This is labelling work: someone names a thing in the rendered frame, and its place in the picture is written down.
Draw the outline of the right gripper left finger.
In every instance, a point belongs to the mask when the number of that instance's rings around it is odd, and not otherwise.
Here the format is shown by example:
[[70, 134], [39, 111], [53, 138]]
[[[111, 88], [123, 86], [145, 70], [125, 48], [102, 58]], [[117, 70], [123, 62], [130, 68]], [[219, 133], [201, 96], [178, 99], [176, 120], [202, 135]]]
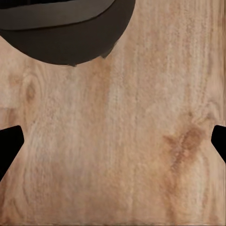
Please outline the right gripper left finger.
[[0, 130], [0, 181], [24, 144], [21, 126]]

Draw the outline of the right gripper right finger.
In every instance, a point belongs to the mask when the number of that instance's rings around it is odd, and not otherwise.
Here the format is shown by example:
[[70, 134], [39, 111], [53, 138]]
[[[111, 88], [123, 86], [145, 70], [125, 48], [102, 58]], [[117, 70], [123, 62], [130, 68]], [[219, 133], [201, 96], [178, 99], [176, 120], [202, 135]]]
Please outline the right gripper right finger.
[[226, 163], [226, 127], [215, 125], [211, 142]]

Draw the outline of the cauldron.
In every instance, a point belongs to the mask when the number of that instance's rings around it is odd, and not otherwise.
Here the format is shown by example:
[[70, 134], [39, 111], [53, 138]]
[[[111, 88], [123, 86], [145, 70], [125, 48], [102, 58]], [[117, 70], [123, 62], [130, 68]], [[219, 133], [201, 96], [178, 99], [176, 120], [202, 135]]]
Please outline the cauldron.
[[0, 0], [0, 36], [39, 61], [75, 67], [105, 59], [136, 0]]

